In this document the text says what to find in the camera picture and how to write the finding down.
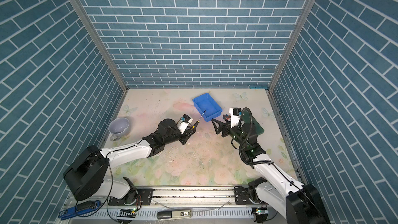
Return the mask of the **yellow black screwdriver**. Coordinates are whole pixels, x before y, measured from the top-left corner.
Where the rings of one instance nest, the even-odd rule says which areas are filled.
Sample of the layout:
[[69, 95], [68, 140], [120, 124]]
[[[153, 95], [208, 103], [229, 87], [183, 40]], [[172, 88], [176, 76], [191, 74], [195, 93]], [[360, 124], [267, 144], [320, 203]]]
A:
[[200, 121], [201, 121], [201, 119], [203, 118], [203, 116], [204, 116], [205, 113], [206, 113], [206, 111], [204, 111], [204, 112], [202, 113], [201, 117], [200, 117], [196, 122], [200, 123]]

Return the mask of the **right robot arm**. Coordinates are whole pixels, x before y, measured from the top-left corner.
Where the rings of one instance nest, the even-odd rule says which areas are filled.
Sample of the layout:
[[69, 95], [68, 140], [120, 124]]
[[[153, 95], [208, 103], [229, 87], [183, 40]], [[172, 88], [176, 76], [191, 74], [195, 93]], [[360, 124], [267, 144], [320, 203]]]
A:
[[318, 190], [284, 172], [260, 146], [257, 138], [264, 130], [254, 118], [244, 117], [234, 127], [230, 116], [224, 115], [223, 118], [224, 121], [212, 119], [215, 132], [238, 142], [243, 163], [261, 175], [249, 183], [248, 194], [252, 202], [267, 203], [289, 224], [330, 223]]

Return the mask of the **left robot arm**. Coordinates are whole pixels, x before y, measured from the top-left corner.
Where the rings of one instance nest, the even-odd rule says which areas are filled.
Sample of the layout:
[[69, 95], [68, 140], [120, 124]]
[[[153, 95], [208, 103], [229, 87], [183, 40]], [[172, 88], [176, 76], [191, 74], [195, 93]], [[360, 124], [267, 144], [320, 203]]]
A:
[[89, 146], [64, 171], [63, 179], [76, 201], [111, 197], [131, 205], [137, 202], [137, 189], [127, 177], [115, 179], [113, 168], [155, 156], [170, 143], [179, 141], [184, 145], [197, 127], [197, 122], [183, 115], [178, 122], [164, 119], [153, 133], [132, 144], [102, 149]]

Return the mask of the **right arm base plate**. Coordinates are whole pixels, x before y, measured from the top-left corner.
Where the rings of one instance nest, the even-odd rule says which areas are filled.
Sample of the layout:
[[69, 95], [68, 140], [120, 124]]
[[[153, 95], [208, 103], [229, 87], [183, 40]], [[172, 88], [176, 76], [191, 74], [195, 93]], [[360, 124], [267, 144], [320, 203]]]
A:
[[257, 204], [263, 205], [266, 204], [264, 201], [261, 201], [254, 190], [243, 187], [243, 186], [235, 186], [234, 197], [236, 205], [249, 205], [249, 204]]

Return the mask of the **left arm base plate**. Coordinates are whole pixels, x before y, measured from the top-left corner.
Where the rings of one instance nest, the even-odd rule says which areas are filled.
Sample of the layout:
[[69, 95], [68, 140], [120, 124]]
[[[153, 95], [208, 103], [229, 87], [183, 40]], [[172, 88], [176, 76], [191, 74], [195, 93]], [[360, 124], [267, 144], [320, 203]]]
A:
[[110, 206], [128, 206], [128, 205], [150, 205], [154, 190], [151, 188], [138, 188], [130, 190], [126, 196], [118, 199], [110, 197], [108, 205]]

